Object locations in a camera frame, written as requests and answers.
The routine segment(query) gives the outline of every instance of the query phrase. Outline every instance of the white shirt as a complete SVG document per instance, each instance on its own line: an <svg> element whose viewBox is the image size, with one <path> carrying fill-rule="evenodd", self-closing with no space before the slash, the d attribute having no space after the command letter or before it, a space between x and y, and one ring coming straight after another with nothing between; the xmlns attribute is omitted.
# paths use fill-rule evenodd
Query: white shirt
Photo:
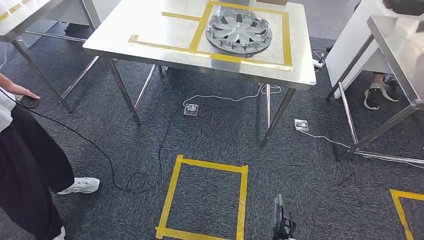
<svg viewBox="0 0 424 240"><path fill-rule="evenodd" d="M0 89L11 99L16 101L15 95L7 92L1 87ZM0 91L0 133L12 123L12 109L16 105L16 103L9 99L3 92Z"/></svg>

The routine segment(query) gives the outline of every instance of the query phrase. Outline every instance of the power strip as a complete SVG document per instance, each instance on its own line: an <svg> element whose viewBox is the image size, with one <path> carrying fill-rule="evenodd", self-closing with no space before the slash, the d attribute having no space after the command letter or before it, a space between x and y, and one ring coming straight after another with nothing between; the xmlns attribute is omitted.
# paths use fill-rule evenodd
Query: power strip
<svg viewBox="0 0 424 240"><path fill-rule="evenodd" d="M323 65L324 65L324 62L319 62L318 60L315 60L315 59L312 59L312 62L313 62L313 66L315 67L315 68L322 68L323 67Z"/></svg>

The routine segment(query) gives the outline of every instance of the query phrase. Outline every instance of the white cable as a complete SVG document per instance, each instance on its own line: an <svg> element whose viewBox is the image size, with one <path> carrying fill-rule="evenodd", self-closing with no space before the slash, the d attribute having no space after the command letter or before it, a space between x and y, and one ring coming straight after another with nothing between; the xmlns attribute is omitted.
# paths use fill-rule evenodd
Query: white cable
<svg viewBox="0 0 424 240"><path fill-rule="evenodd" d="M314 138L317 138L317 139L323 138L323 139L326 139L329 142L332 142L333 144L338 144L338 145L343 146L343 147L348 148L348 149L351 148L350 146L344 145L343 143L332 141L332 140L328 139L326 136L315 136L315 135L309 134L309 133L307 133L305 131L301 131L301 130L298 130L298 129L296 129L296 130L299 131L299 132L301 132L301 133L303 133L303 134L306 134L308 136L311 136L311 137L314 137Z"/></svg>
<svg viewBox="0 0 424 240"><path fill-rule="evenodd" d="M326 65L326 61L324 60L324 57L321 57L320 55L318 55L318 53L314 50L312 50L312 52L319 58L322 59L322 66L324 67Z"/></svg>
<svg viewBox="0 0 424 240"><path fill-rule="evenodd" d="M186 102L188 102L188 101L190 101L190 100L192 100L192 99L194 99L194 98L217 98L217 99L231 100L231 101L233 101L233 102L239 102L239 101L241 101L241 100L243 100L243 99L256 98L257 96L259 96L259 94L260 94L260 93L262 93L262 94L266 94L266 93L262 92L262 89L263 89L264 87L265 87L265 84L264 84L264 83L262 83L262 85L259 87L259 90L257 91L256 95L252 95L252 96L244 96L244 97L242 97L242 98L240 98L240 99L232 99L232 98L229 98L229 97L222 97L222 96L215 96L215 95L211 95L211 96L195 95L195 96L192 96L192 97L190 97L190 98L186 99L185 101L183 101L183 102L182 102L182 106L183 106L183 107L185 107L185 106L186 106ZM279 87L279 86L271 86L271 88L272 88L272 89L278 89L278 91L276 91L276 92L271 92L270 94L278 94L278 93L281 93L281 87Z"/></svg>
<svg viewBox="0 0 424 240"><path fill-rule="evenodd" d="M343 143L332 141L332 140L328 139L325 136L315 136L315 135L312 135L312 134L307 133L305 131L301 131L301 130L298 130L298 129L296 129L296 130L299 131L299 132L301 132L301 133L303 133L303 134L306 134L308 136L311 136L311 137L314 137L314 138L317 138L317 139L323 138L323 139L326 139L327 141L329 141L331 143L338 144L338 145L343 146L343 147L348 148L348 149L351 148L350 146L344 145ZM388 162L397 162L397 163L409 164L409 165L411 165L413 167L416 167L416 168L419 168L419 169L424 169L423 166L418 166L418 165L415 165L415 164L412 164L412 163L409 163L409 162L404 162L404 161L390 160L390 159L376 157L376 156L364 156L364 155L362 155L362 157L364 157L366 159L380 159L380 160L384 160L384 161L388 161Z"/></svg>
<svg viewBox="0 0 424 240"><path fill-rule="evenodd" d="M0 70L8 62L8 56L6 55L6 46L4 46L4 62L0 65Z"/></svg>
<svg viewBox="0 0 424 240"><path fill-rule="evenodd" d="M381 157L376 157L376 156L364 156L362 155L362 157L366 158L366 159L380 159L380 160L384 160L384 161L388 161L388 162L397 162L397 163L402 163L402 164L409 164L413 167L419 168L419 169L424 169L423 166L418 166L409 162L404 162L404 161L397 161L397 160L391 160L391 159L386 159L386 158L381 158Z"/></svg>

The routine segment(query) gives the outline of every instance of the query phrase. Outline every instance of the floor outlet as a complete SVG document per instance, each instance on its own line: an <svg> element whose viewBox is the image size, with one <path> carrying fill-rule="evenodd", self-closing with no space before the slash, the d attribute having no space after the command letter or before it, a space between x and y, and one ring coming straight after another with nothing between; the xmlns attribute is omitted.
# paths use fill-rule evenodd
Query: floor outlet
<svg viewBox="0 0 424 240"><path fill-rule="evenodd" d="M294 120L294 128L296 130L299 130L299 131L302 131L302 132L309 132L308 121L295 119Z"/></svg>
<svg viewBox="0 0 424 240"><path fill-rule="evenodd" d="M184 107L184 115L197 116L199 113L199 105L187 104Z"/></svg>

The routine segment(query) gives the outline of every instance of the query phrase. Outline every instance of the white sneaker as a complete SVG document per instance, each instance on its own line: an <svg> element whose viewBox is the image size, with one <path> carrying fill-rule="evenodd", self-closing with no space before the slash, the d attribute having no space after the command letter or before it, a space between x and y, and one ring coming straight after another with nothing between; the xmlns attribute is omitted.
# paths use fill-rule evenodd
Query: white sneaker
<svg viewBox="0 0 424 240"><path fill-rule="evenodd" d="M75 177L74 183L67 189L57 194L66 195L71 193L91 194L99 189L100 180L94 177Z"/></svg>
<svg viewBox="0 0 424 240"><path fill-rule="evenodd" d="M64 226L62 226L61 228L60 228L60 234L59 234L59 236L57 236L57 237L55 237L55 238L53 238L53 240L65 240L65 227Z"/></svg>

